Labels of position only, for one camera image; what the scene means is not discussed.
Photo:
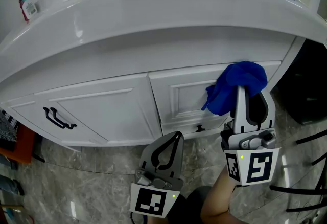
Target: human arm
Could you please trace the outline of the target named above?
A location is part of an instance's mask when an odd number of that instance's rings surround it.
[[[235,185],[225,166],[203,204],[201,219],[204,224],[244,224],[228,212]]]

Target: black pants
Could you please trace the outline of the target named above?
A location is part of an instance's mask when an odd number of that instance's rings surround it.
[[[169,224],[194,223],[202,224],[200,213],[211,187],[203,186],[194,190],[186,199],[179,195],[167,215]]]

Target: bathroom vanity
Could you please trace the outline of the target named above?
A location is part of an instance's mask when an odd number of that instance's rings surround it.
[[[271,90],[306,38],[327,41],[319,3],[40,0],[0,44],[0,107],[69,148],[217,134],[229,116],[201,111],[205,88],[248,60]]]

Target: person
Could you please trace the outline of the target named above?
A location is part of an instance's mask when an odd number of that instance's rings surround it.
[[[235,186],[225,166],[213,187],[197,188],[187,199],[178,196],[167,218],[148,217],[147,224],[245,224],[228,212]]]
[[[15,195],[24,196],[24,190],[17,180],[0,175],[0,189]]]

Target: patterned fabric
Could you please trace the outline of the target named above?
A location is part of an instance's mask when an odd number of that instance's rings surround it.
[[[0,109],[0,139],[16,142],[16,133],[19,122],[12,116]]]

